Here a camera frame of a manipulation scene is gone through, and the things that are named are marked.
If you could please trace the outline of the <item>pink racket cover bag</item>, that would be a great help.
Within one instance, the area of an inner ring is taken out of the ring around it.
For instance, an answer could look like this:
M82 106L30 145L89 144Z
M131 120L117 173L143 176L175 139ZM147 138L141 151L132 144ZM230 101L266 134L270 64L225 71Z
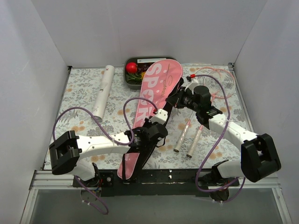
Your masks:
M147 163L156 146L161 140L148 140L141 132L140 127L145 119L154 116L158 109L168 112L168 119L172 106L165 100L175 93L183 83L183 68L175 60L165 59L153 63L146 71L141 85L141 100L138 102L133 131L134 142L126 154L117 171L117 175L123 181L134 180Z

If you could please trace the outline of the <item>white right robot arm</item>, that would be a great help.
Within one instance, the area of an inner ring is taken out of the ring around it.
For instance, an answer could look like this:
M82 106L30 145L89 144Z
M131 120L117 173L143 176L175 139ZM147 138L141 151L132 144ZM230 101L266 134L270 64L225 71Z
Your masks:
M240 150L239 160L223 161L212 166L214 184L220 186L230 177L245 177L257 182L281 169L273 138L266 133L258 135L229 121L222 111L212 105L207 87L196 86L193 91L180 88L166 102L176 108L191 109L200 124L220 134Z

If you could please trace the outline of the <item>badminton racket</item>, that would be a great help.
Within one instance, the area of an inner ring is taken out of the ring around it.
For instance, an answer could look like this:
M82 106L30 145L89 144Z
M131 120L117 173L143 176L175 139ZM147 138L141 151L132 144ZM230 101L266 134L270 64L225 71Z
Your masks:
M211 70L211 69L214 69L214 68L212 68L212 67L202 67L202 68L200 68L200 69L198 69L198 70L196 70L195 72L194 72L194 74L197 74L198 72L200 72L200 71L202 71L202 70L208 70L208 72ZM193 112L192 114L191 114L191 116L190 116L190 118L189 118L189 120L187 121L187 123L186 123L186 125L185 125L185 127L184 127L184 129L183 129L183 131L182 131L182 133L181 133L181 135L180 135L180 137L179 137L179 140L177 141L177 144L176 144L176 146L174 147L174 151L175 152L179 152L179 150L180 150L180 148L181 148L181 146L182 146L182 144L183 144L183 142L184 142L184 139L185 139L185 137L186 137L186 135L187 135L187 133L188 133L188 130L189 130L189 128L191 127L191 119L192 119L192 117L195 115L195 112Z
M220 84L222 85L222 87L225 91L227 98L231 97L234 94L235 79L229 71L226 71L224 69L211 69L208 72L208 75L216 78L220 82ZM202 83L204 86L206 86L209 89L212 102L215 99L224 99L224 95L221 90L221 87L213 78L204 77ZM193 138L193 141L192 141L192 143L189 147L188 153L186 155L187 157L192 158L193 153L198 145L198 141L200 139L202 130L203 130L203 126L201 125L196 131L196 134Z

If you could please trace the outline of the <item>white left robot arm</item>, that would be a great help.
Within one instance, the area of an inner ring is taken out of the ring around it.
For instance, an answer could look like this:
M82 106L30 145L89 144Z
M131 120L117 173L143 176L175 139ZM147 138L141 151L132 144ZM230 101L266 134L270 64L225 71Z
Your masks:
M165 127L168 116L156 114L146 119L142 127L125 131L113 136L111 141L106 136L80 136L74 131L67 131L50 144L51 169L54 175L72 174L81 178L88 186L99 183L91 162L85 158L101 154L124 154L118 176L135 179L152 155L157 143L164 139L168 131Z

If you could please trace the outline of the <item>white shuttlecock tube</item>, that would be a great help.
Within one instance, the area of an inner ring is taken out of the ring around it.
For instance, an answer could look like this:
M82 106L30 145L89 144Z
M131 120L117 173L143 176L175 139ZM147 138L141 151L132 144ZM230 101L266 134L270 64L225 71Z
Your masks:
M105 107L108 101L111 90L115 68L112 65L107 65L104 74L100 81L100 87L93 106L93 116L101 122L104 118Z

